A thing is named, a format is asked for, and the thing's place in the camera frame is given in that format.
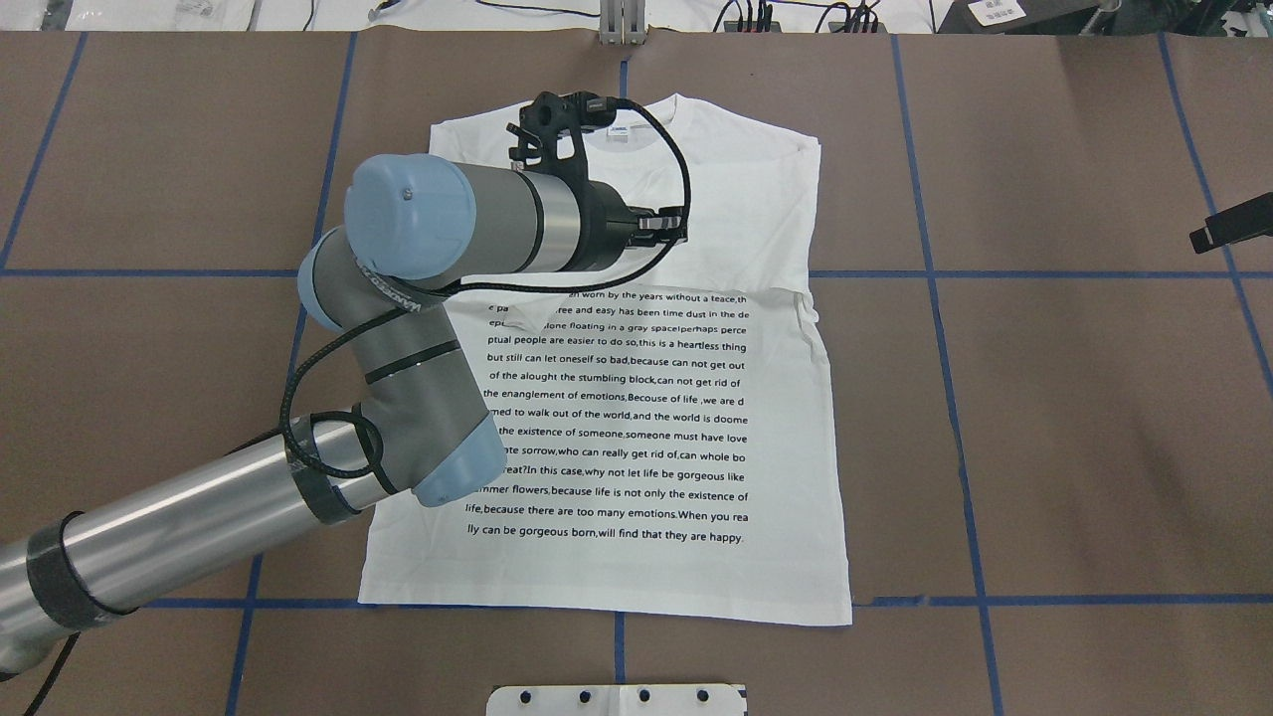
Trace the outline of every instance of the white mounting plate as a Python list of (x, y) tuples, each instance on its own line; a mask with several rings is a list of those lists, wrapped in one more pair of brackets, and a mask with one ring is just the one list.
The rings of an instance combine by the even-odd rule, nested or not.
[(746, 716), (747, 689), (737, 684), (500, 687), (486, 701), (486, 716), (540, 715)]

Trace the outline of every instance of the black tape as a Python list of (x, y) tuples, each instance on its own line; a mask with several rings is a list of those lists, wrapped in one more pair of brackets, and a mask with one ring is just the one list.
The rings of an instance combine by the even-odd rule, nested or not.
[(433, 361), (438, 355), (446, 355), (447, 353), (451, 353), (453, 350), (460, 350), (460, 341), (458, 340), (448, 340), (446, 343), (439, 343), (438, 345), (434, 345), (433, 348), (425, 348), (424, 350), (418, 350), (418, 352), (407, 355), (406, 358), (398, 358), (397, 361), (393, 361), (392, 363), (387, 363), (384, 366), (381, 366), (379, 368), (376, 368), (370, 373), (367, 373), (365, 376), (363, 376), (363, 378), (367, 381), (367, 385), (372, 385), (373, 382), (376, 382), (376, 381), (378, 381), (381, 378), (387, 378), (387, 377), (392, 376), (393, 373), (396, 373), (398, 371), (405, 371), (407, 368), (414, 368), (414, 367), (419, 366), (420, 363), (424, 363), (426, 361)]
[(526, 256), (526, 261), (521, 266), (513, 269), (514, 274), (519, 274), (526, 270), (526, 266), (531, 265), (531, 261), (540, 255), (540, 246), (544, 246), (544, 200), (540, 199), (540, 190), (535, 187), (535, 182), (530, 180), (522, 172), (513, 172), (526, 182), (526, 187), (531, 190), (531, 199), (535, 200), (535, 246), (531, 247), (531, 252)]
[(50, 619), (75, 632), (109, 624), (136, 612), (111, 609), (93, 599), (71, 567), (66, 555), (66, 525), (80, 515), (83, 512), (71, 512), (27, 540), (27, 584), (36, 603)]
[[(354, 414), (356, 415), (363, 414), (362, 403), (354, 405)], [(354, 433), (358, 434), (358, 445), (363, 446), (363, 455), (370, 456), (373, 452), (370, 436), (368, 436), (367, 431), (364, 431), (360, 426), (354, 426)], [(376, 462), (374, 465), (372, 465), (372, 474), (376, 475), (376, 482), (381, 483), (381, 489), (384, 490), (384, 494), (397, 494), (398, 492), (401, 492), (398, 490), (397, 487), (393, 485), (393, 482), (390, 480), (390, 476), (384, 474), (384, 466), (381, 462)]]
[[(317, 457), (318, 450), (314, 446), (314, 429), (309, 417), (299, 418), (293, 428), (300, 450)], [(327, 482), (327, 475), (309, 468), (289, 451), (288, 466), (292, 468), (292, 482), (297, 484), (297, 492), (306, 501), (306, 506), (314, 517), (325, 525), (339, 525), (350, 517), (362, 515), (360, 510), (354, 510), (345, 502), (340, 492)]]

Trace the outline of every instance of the silver robot arm tube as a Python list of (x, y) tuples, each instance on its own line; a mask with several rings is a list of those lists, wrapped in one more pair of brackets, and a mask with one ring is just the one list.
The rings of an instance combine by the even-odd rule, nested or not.
[[(374, 158), (370, 175), (355, 175), (346, 197), (346, 218), (363, 231), (362, 252), (355, 255), (351, 243), (358, 242), (337, 229), (302, 266), (303, 301), (328, 327), (351, 327), (398, 308), (382, 290), (386, 279), (429, 289), (472, 273), (560, 270), (579, 252), (578, 208), (555, 177), (421, 157), (406, 159), (456, 181), (407, 171), (387, 177), (395, 183), (386, 199), (376, 166), (402, 158)], [(396, 183), (402, 178), (410, 185)], [(440, 195), (429, 199), (430, 191)], [(439, 259), (454, 248), (433, 241), (447, 217), (460, 219), (462, 241)], [(358, 336), (353, 348), (369, 391), (354, 410), (381, 433), (383, 456), (374, 471), (328, 478), (292, 459), (283, 440), (272, 437), (0, 548), (0, 680), (42, 661), (67, 634), (108, 624), (390, 494), (414, 489), (421, 503), (442, 505), (503, 473), (498, 429), (442, 298)], [(355, 426), (308, 417), (293, 426), (306, 451), (323, 462), (368, 466), (369, 438)]]

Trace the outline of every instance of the electrical wire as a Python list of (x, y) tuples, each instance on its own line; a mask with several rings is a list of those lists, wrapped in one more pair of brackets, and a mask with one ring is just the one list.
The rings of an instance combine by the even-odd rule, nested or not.
[(738, 27), (742, 27), (742, 5), (738, 4), (738, 0), (728, 0), (724, 5), (721, 6), (721, 14), (717, 15), (717, 22), (715, 22), (715, 24), (712, 25), (712, 32), (717, 32), (718, 29), (721, 29), (721, 20), (724, 19), (724, 13), (726, 13), (726, 10), (729, 9), (729, 5), (733, 5), (735, 8), (738, 9), (738, 20), (737, 22), (738, 22)]
[(831, 10), (836, 8), (844, 10), (844, 27), (849, 25), (849, 15), (853, 13), (853, 8), (849, 8), (848, 3), (831, 3), (830, 5), (824, 5), (822, 17), (817, 18), (817, 27), (813, 28), (813, 34), (822, 32), (822, 23), (826, 22), (826, 15), (831, 14)]
[[(654, 131), (658, 132), (658, 135), (667, 144), (667, 148), (671, 149), (672, 157), (676, 158), (676, 164), (681, 169), (681, 185), (684, 186), (685, 191), (685, 204), (681, 209), (681, 227), (687, 226), (690, 220), (690, 167), (685, 162), (685, 155), (681, 154), (681, 148), (676, 145), (676, 141), (672, 139), (672, 135), (668, 134), (667, 127), (665, 127), (662, 122), (659, 122), (654, 117), (654, 115), (652, 115), (649, 110), (647, 110), (645, 107), (642, 107), (640, 104), (626, 98), (617, 99), (615, 107), (619, 110), (630, 110), (640, 115), (642, 118), (649, 122), (649, 125), (654, 129)], [(630, 274), (619, 276), (617, 279), (610, 279), (587, 285), (575, 285), (575, 287), (522, 285), (522, 284), (498, 283), (498, 282), (477, 282), (477, 283), (462, 284), (460, 282), (456, 282), (437, 292), (429, 292), (429, 293), (434, 296), (451, 297), (465, 290), (512, 290), (517, 293), (566, 293), (566, 294), (605, 290), (607, 288), (614, 288), (616, 285), (628, 283), (633, 279), (638, 279), (645, 275), (667, 256), (667, 252), (671, 251), (673, 246), (676, 246), (676, 242), (673, 241), (667, 242), (666, 245), (663, 245), (663, 248), (659, 250), (659, 252), (653, 259), (649, 260), (649, 262), (647, 262), (645, 265), (640, 266), (639, 269), (636, 269)]]
[(247, 441), (244, 443), (241, 443), (238, 447), (236, 447), (234, 450), (230, 450), (225, 455), (234, 455), (239, 450), (247, 450), (248, 447), (252, 447), (253, 445), (262, 443), (262, 442), (270, 440), (271, 437), (274, 437), (274, 436), (276, 436), (276, 434), (279, 434), (281, 432), (283, 431), (280, 431), (278, 427), (270, 428), (270, 429), (265, 431), (264, 433), (253, 437), (252, 440), (250, 440), (250, 441)]
[(600, 18), (601, 13), (587, 13), (584, 10), (568, 10), (565, 8), (542, 8), (540, 5), (513, 5), (508, 3), (491, 3), (491, 0), (474, 0), (479, 5), (488, 8), (500, 8), (504, 10), (538, 10), (541, 13), (563, 13), (566, 15), (579, 15), (583, 18)]
[(62, 650), (57, 652), (57, 660), (53, 661), (53, 668), (48, 670), (48, 675), (45, 677), (45, 685), (39, 687), (36, 693), (36, 698), (31, 699), (31, 706), (23, 711), (23, 716), (36, 716), (39, 707), (48, 698), (48, 692), (52, 691), (53, 683), (57, 682), (57, 675), (62, 673), (62, 666), (66, 665), (66, 659), (70, 657), (71, 650), (75, 648), (75, 642), (79, 641), (79, 632), (66, 637), (66, 643), (62, 645)]
[(337, 336), (327, 345), (320, 348), (317, 352), (314, 352), (313, 355), (307, 358), (304, 363), (297, 367), (297, 369), (292, 373), (292, 377), (288, 378), (288, 385), (283, 389), (283, 404), (279, 406), (278, 429), (279, 434), (283, 436), (283, 445), (286, 446), (289, 457), (299, 460), (312, 470), (318, 470), (320, 473), (327, 476), (344, 480), (360, 478), (381, 468), (381, 457), (383, 457), (384, 455), (384, 441), (381, 436), (379, 428), (376, 427), (376, 423), (368, 420), (365, 417), (359, 415), (358, 413), (351, 413), (349, 410), (328, 410), (326, 413), (314, 413), (312, 415), (311, 419), (314, 423), (325, 423), (325, 422), (349, 423), (355, 428), (367, 432), (367, 437), (372, 445), (372, 455), (367, 456), (367, 466), (358, 470), (341, 470), (339, 468), (328, 465), (327, 462), (323, 462), (322, 460), (314, 457), (313, 455), (309, 455), (309, 452), (307, 452), (300, 446), (300, 441), (297, 440), (297, 434), (292, 427), (292, 401), (295, 397), (297, 389), (300, 387), (300, 381), (304, 380), (306, 373), (308, 373), (311, 368), (317, 366), (320, 361), (322, 361), (327, 355), (331, 355), (337, 348), (345, 345), (346, 343), (354, 340), (355, 338), (363, 335), (364, 333), (383, 326), (384, 324), (396, 319), (401, 319), (402, 316), (406, 315), (407, 311), (402, 308), (393, 308), (392, 311), (381, 313), (379, 316), (376, 316), (374, 319), (365, 321), (340, 334), (340, 336)]
[(805, 8), (826, 8), (826, 3), (805, 3), (803, 0), (769, 0), (775, 5), (802, 5)]
[[(671, 149), (672, 157), (676, 158), (676, 164), (681, 171), (681, 183), (685, 192), (685, 204), (681, 208), (681, 228), (684, 231), (684, 228), (689, 224), (690, 220), (690, 167), (685, 162), (685, 155), (681, 153), (681, 148), (676, 145), (676, 140), (672, 139), (672, 135), (667, 131), (667, 127), (665, 127), (662, 122), (659, 122), (658, 118), (656, 118), (654, 115), (652, 115), (649, 110), (647, 110), (645, 107), (642, 107), (640, 104), (626, 98), (616, 99), (615, 107), (617, 110), (630, 110), (640, 115), (642, 118), (644, 118), (647, 122), (651, 124), (652, 127), (654, 127), (654, 131), (658, 132), (658, 135), (663, 139), (663, 141), (667, 143), (667, 148)], [(628, 283), (633, 279), (645, 275), (654, 266), (657, 266), (675, 246), (676, 246), (675, 241), (668, 241), (667, 243), (663, 245), (663, 248), (654, 255), (653, 259), (647, 261), (639, 269), (631, 271), (630, 274), (619, 276), (616, 279), (610, 279), (593, 284), (575, 285), (575, 287), (551, 287), (551, 285), (521, 285), (521, 284), (508, 284), (508, 283), (495, 283), (495, 282), (461, 284), (460, 282), (454, 282), (438, 290), (421, 290), (421, 289), (414, 289), (414, 290), (442, 298), (447, 298), (457, 293), (462, 293), (465, 290), (479, 290), (479, 289), (512, 290), (516, 293), (556, 293), (556, 294), (591, 293), (593, 290), (605, 290), (607, 288), (614, 288), (616, 285)], [(393, 308), (392, 311), (381, 313), (379, 316), (364, 324), (360, 324), (356, 327), (350, 329), (349, 331), (345, 331), (327, 345), (320, 348), (313, 355), (307, 358), (304, 363), (297, 367), (292, 377), (288, 378), (288, 383), (283, 390), (283, 403), (279, 406), (278, 433), (283, 436), (283, 443), (286, 446), (290, 457), (299, 460), (306, 466), (313, 470), (317, 470), (325, 475), (337, 479), (360, 478), (363, 475), (367, 475), (372, 471), (381, 469), (381, 459), (384, 455), (384, 441), (383, 437), (381, 436), (379, 428), (377, 428), (374, 423), (368, 420), (365, 417), (359, 415), (356, 413), (351, 413), (349, 410), (314, 413), (311, 417), (311, 420), (313, 420), (314, 423), (318, 422), (350, 423), (355, 428), (359, 428), (365, 432), (368, 441), (372, 446), (372, 454), (367, 456), (367, 466), (359, 470), (341, 470), (332, 465), (328, 465), (327, 462), (323, 462), (321, 459), (313, 455), (309, 455), (300, 446), (300, 442), (297, 440), (295, 432), (293, 431), (292, 427), (292, 403), (293, 399), (295, 397), (297, 389), (300, 387), (300, 381), (304, 380), (306, 373), (308, 373), (311, 368), (317, 366), (320, 361), (322, 361), (327, 355), (331, 355), (336, 349), (354, 340), (355, 338), (365, 334), (367, 331), (383, 326), (384, 324), (388, 324), (390, 321), (393, 321), (406, 315), (407, 311), (404, 308)], [(269, 434), (261, 436), (261, 440), (265, 440), (266, 437), (270, 436)]]
[(880, 27), (880, 15), (876, 14), (875, 6), (878, 5), (881, 0), (876, 0), (871, 5), (862, 0), (857, 6), (853, 8), (853, 17), (848, 18), (844, 27), (833, 32), (876, 32)]

